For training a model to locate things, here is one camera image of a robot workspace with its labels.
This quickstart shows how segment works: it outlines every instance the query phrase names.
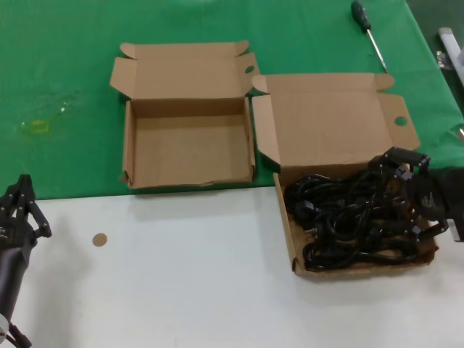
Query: white table surface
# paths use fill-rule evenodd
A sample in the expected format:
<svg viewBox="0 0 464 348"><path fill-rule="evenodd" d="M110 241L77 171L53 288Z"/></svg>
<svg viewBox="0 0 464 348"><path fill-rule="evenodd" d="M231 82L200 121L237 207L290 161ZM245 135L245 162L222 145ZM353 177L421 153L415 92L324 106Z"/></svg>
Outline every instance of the white table surface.
<svg viewBox="0 0 464 348"><path fill-rule="evenodd" d="M427 268L321 282L292 273L274 188L39 206L54 235L12 320L35 348L464 347L464 244L448 233Z"/></svg>

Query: cardboard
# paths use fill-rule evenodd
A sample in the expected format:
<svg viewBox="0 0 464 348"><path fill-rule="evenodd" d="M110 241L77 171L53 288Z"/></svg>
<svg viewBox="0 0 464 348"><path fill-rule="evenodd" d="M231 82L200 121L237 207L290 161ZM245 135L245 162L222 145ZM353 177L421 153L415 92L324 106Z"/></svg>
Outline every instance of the cardboard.
<svg viewBox="0 0 464 348"><path fill-rule="evenodd" d="M110 85L126 104L123 180L132 189L250 182L246 94L259 74L248 42L134 45Z"/></svg>
<svg viewBox="0 0 464 348"><path fill-rule="evenodd" d="M437 250L434 240L422 243L420 257L409 265L307 271L302 249L313 236L287 214L283 201L286 186L303 175L343 178L392 146L419 147L404 99L382 92L393 86L393 78L368 73L257 75L252 82L266 94L252 99L257 146L281 166L274 180L291 269L300 276L369 276L429 264Z"/></svg>

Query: green table cover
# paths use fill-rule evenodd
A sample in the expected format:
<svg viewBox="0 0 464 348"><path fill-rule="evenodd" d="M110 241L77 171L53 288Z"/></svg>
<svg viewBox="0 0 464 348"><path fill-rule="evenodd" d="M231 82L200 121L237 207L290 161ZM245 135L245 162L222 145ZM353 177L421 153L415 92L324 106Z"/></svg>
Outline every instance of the green table cover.
<svg viewBox="0 0 464 348"><path fill-rule="evenodd" d="M124 104L109 87L122 42L250 41L261 73L381 73L350 0L3 0L0 187L39 198L129 194ZM373 35L434 167L464 165L463 118L404 0L364 0ZM253 186L272 185L257 156ZM186 191L162 188L149 191Z"/></svg>

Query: coiled black cable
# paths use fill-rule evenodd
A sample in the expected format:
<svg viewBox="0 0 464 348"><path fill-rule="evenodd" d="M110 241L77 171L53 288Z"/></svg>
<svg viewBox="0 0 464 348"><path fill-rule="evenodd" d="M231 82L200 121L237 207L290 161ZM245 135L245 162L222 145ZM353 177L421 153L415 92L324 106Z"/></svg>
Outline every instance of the coiled black cable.
<svg viewBox="0 0 464 348"><path fill-rule="evenodd" d="M405 193L389 185L382 174L362 170L345 179L308 175L287 186L287 212L315 237L303 249L306 269L414 261L418 248L409 237Z"/></svg>

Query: yellow stain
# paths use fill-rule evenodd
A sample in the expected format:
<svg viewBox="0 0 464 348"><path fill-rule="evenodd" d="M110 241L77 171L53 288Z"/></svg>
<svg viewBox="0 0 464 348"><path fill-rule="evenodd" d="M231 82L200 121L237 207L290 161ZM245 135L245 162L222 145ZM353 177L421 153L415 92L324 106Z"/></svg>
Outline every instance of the yellow stain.
<svg viewBox="0 0 464 348"><path fill-rule="evenodd" d="M34 134L46 133L50 129L50 124L48 121L37 120L30 123L30 132Z"/></svg>

